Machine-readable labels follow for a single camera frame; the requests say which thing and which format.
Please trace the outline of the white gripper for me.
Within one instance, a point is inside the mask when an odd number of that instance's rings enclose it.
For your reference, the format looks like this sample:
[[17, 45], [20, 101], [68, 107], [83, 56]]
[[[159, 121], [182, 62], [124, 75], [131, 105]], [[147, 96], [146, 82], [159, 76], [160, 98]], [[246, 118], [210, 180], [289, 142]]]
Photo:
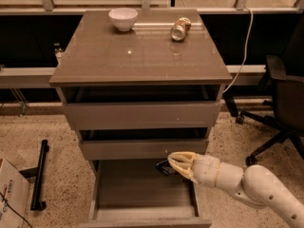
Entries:
[[173, 152], [168, 156], [171, 167], [194, 183], [213, 188], [216, 185], [220, 160], [195, 152]]

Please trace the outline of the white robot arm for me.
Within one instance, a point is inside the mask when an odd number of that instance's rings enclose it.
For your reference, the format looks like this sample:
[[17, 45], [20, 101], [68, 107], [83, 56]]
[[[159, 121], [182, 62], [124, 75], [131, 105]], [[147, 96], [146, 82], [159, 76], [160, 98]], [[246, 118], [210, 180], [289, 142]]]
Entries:
[[269, 207], [291, 228], [304, 228], [304, 204], [269, 169], [254, 164], [246, 170], [210, 155], [173, 152], [170, 166], [193, 183], [227, 192], [255, 208]]

